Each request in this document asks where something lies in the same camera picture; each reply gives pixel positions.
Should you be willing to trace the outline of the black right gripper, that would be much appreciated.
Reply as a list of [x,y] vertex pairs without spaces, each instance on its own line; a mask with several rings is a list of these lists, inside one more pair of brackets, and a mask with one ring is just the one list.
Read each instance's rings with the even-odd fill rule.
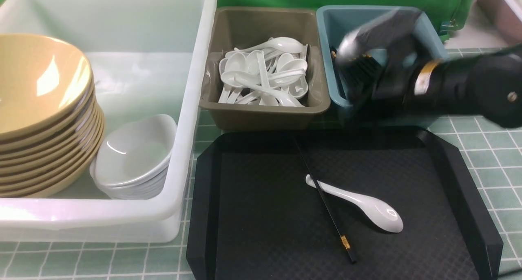
[[[338,63],[338,66],[349,67],[354,60],[347,64]],[[429,85],[432,70],[446,60],[435,57],[423,47],[388,49],[386,62],[381,64],[375,81],[366,86],[355,102],[350,102],[352,111],[347,125],[380,122],[403,115],[449,114],[448,109],[436,107],[436,87]]]

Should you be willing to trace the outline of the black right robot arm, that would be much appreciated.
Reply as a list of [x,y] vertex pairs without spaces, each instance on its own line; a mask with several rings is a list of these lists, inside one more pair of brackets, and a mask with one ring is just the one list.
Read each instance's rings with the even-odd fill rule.
[[345,78],[352,113],[360,120],[481,115],[503,128],[521,126],[521,44],[494,53],[443,59],[420,43],[387,51],[365,80],[363,55],[334,66]]

